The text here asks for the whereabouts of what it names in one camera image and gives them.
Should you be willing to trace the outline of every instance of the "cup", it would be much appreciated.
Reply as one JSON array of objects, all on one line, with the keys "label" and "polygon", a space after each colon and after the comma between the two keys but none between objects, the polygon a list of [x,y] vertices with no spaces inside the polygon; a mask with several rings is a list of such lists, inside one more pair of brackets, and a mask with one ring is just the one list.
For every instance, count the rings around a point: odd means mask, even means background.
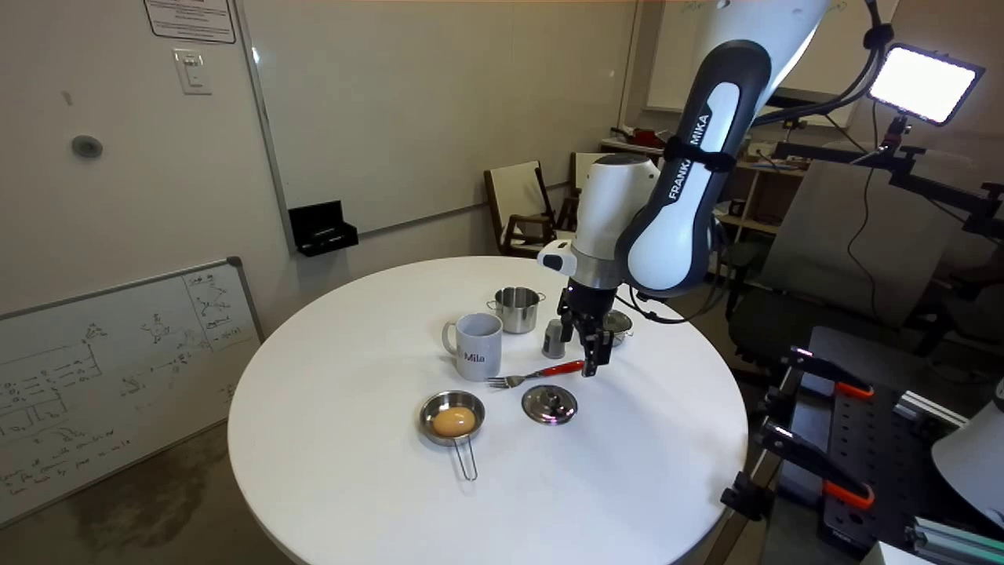
[{"label": "cup", "polygon": [[469,380],[500,376],[503,324],[492,315],[460,315],[442,325],[442,344]]},{"label": "cup", "polygon": [[504,284],[495,293],[495,315],[503,321],[503,332],[525,336],[537,324],[541,295],[527,284]]},{"label": "cup", "polygon": [[619,347],[623,342],[626,329],[631,329],[631,317],[623,312],[608,312],[602,317],[602,329],[613,332],[613,344]]}]

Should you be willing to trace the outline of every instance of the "round white table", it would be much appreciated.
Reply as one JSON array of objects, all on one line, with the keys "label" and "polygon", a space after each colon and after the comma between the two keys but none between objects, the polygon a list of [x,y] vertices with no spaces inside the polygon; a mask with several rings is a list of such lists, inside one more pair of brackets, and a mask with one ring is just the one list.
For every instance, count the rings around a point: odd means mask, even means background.
[{"label": "round white table", "polygon": [[[748,412],[718,351],[690,325],[634,317],[597,376],[545,380],[577,397],[563,428],[525,414],[537,385],[454,372],[440,329],[503,284],[544,293],[537,325],[503,338],[503,372],[545,363],[565,279],[533,259],[447,258],[316,299],[247,363],[230,412],[235,479],[281,549],[345,565],[665,565],[721,514],[748,454]],[[418,433],[420,406],[473,392],[478,482]]]}]

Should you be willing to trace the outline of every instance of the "small strainer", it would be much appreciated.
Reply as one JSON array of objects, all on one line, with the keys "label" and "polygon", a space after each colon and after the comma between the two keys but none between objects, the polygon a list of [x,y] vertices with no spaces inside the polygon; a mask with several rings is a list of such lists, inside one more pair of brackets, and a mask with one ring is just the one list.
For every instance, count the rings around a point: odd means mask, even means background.
[{"label": "small strainer", "polygon": [[470,438],[481,429],[481,424],[481,397],[460,390],[428,397],[428,406],[418,414],[418,429],[428,438],[453,447],[454,474],[469,482],[478,479],[478,457]]}]

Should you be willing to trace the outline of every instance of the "handle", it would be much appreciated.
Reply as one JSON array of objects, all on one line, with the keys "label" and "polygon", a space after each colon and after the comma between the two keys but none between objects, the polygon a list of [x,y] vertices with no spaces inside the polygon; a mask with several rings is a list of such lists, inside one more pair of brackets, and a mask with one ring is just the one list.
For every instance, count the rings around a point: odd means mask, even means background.
[{"label": "handle", "polygon": [[453,469],[460,479],[478,479],[478,454],[469,435],[453,447]]},{"label": "handle", "polygon": [[458,353],[458,351],[460,351],[460,342],[453,342],[450,336],[458,338],[458,321],[442,324],[442,347],[447,347],[450,353]]},{"label": "handle", "polygon": [[866,380],[846,372],[846,370],[844,370],[840,363],[836,363],[836,362],[815,357],[811,347],[798,347],[798,344],[793,344],[782,362],[784,362],[788,368],[815,372],[815,376],[821,376],[821,380],[836,380],[836,390],[838,390],[840,395],[855,397],[855,402],[869,402],[869,397],[876,395],[876,390],[872,390]]},{"label": "handle", "polygon": [[553,363],[553,368],[533,370],[533,376],[577,372],[583,368],[588,368],[588,362],[565,362],[565,363]]},{"label": "handle", "polygon": [[840,469],[836,457],[829,457],[821,449],[800,438],[798,433],[792,433],[772,421],[762,421],[760,442],[762,442],[762,449],[782,454],[784,461],[821,478],[821,488],[830,498],[840,498],[840,501],[854,506],[855,511],[869,511],[876,506],[876,488],[866,479],[861,479],[855,474]]}]

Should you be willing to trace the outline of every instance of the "floor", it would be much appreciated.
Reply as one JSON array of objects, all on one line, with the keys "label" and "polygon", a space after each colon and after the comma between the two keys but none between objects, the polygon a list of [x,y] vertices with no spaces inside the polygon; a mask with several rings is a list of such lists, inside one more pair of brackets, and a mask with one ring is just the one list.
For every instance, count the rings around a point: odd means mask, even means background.
[{"label": "floor", "polygon": [[[701,312],[706,293],[674,308]],[[694,321],[721,357],[744,368],[728,342],[721,304]],[[730,565],[760,561],[762,525],[750,525]],[[3,565],[286,565],[253,525],[230,474],[226,428],[211,428],[75,496],[0,527]]]}]

